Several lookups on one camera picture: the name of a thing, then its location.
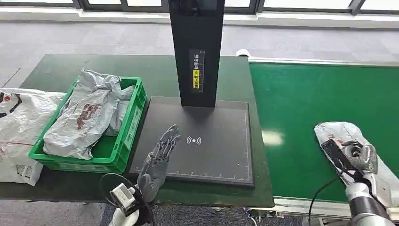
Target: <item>yellow label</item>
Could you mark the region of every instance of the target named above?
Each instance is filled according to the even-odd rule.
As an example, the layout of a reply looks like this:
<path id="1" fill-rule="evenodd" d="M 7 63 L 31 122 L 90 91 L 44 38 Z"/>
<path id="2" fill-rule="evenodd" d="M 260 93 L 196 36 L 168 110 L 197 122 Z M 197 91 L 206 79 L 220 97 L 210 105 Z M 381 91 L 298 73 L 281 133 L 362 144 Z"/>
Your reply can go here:
<path id="1" fill-rule="evenodd" d="M 199 89 L 200 88 L 200 71 L 197 69 L 194 69 L 192 71 L 192 87 L 194 89 Z"/>

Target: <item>gray carpet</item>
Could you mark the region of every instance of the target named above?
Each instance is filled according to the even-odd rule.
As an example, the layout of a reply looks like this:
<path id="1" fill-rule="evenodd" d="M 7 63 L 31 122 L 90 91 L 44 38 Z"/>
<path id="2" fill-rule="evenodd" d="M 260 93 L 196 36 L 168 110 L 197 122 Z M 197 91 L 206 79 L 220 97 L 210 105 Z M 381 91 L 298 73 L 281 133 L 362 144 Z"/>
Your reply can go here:
<path id="1" fill-rule="evenodd" d="M 108 226 L 115 208 L 105 207 L 100 226 Z M 242 208 L 224 208 L 216 211 L 210 207 L 155 206 L 155 222 L 158 226 L 254 226 Z M 258 226 L 302 226 L 302 218 L 266 218 Z"/>
<path id="2" fill-rule="evenodd" d="M 398 40 L 398 31 L 225 26 L 221 54 L 246 48 L 257 57 L 398 62 Z M 174 49 L 168 24 L 0 23 L 0 87 L 18 87 L 46 53 L 172 55 Z M 106 226 L 112 213 L 105 204 L 0 201 L 0 226 Z M 159 226 L 253 225 L 242 209 L 168 206 L 156 207 L 155 215 Z"/>

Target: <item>package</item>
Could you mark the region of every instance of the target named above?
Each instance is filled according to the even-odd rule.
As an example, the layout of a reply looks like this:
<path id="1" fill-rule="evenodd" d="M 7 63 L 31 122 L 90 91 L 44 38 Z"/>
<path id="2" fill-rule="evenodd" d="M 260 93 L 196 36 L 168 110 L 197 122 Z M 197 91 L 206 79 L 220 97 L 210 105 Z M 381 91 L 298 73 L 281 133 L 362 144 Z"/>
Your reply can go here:
<path id="1" fill-rule="evenodd" d="M 314 128 L 320 145 L 329 139 L 333 139 L 335 143 L 342 148 L 342 144 L 351 140 L 359 141 L 362 144 L 369 144 L 363 137 L 360 129 L 352 123 L 344 121 L 324 122 L 316 125 Z M 385 183 L 389 184 L 391 189 L 391 207 L 399 206 L 399 179 L 385 165 L 382 159 L 377 156 L 377 176 Z M 346 174 L 342 174 L 341 180 L 346 186 L 353 183 L 354 180 Z"/>
<path id="2" fill-rule="evenodd" d="M 0 181 L 35 186 L 43 165 L 28 157 L 65 93 L 0 89 Z"/>
<path id="3" fill-rule="evenodd" d="M 134 86 L 129 86 L 126 89 L 122 90 L 118 107 L 115 113 L 112 115 L 110 126 L 106 130 L 105 135 L 112 137 L 116 137 L 118 135 L 134 90 Z"/>
<path id="4" fill-rule="evenodd" d="M 43 151 L 93 158 L 91 149 L 110 125 L 121 94 L 119 77 L 83 68 L 70 99 L 44 135 Z"/>

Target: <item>red printed logo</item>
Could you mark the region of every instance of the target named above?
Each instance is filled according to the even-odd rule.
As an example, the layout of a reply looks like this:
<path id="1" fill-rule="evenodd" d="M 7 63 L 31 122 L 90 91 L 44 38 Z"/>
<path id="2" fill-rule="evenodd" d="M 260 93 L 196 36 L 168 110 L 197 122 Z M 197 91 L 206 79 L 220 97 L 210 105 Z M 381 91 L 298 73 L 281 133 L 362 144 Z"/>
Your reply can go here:
<path id="1" fill-rule="evenodd" d="M 80 116 L 79 116 L 79 118 L 77 120 L 78 129 L 82 129 L 83 128 L 83 125 L 85 124 L 84 121 L 90 119 L 91 116 L 96 113 L 96 111 L 97 111 L 99 106 L 101 106 L 101 105 L 86 104 L 83 107 L 83 111 L 82 111 L 82 113 L 80 114 Z"/>

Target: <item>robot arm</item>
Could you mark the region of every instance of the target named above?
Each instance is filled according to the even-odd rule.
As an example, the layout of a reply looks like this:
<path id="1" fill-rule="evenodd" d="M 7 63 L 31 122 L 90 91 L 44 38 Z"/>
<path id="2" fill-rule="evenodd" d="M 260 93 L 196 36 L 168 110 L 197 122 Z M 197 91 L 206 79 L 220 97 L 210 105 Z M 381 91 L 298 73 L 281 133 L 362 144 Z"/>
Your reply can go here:
<path id="1" fill-rule="evenodd" d="M 352 225 L 354 226 L 395 226 L 385 207 L 370 195 L 364 183 L 353 183 L 346 188 L 350 201 Z"/>
<path id="2" fill-rule="evenodd" d="M 167 129 L 144 160 L 136 185 L 121 175 L 111 173 L 123 178 L 128 187 L 121 183 L 110 191 L 113 199 L 110 203 L 117 207 L 110 226 L 140 226 L 151 221 L 154 225 L 148 203 L 155 199 L 165 182 L 169 158 L 179 138 L 179 128 L 176 125 Z"/>
<path id="3" fill-rule="evenodd" d="M 357 141 L 343 144 L 343 153 L 361 178 L 346 187 L 354 226 L 394 226 L 386 208 L 392 205 L 389 184 L 377 175 L 377 154 L 371 144 Z"/>

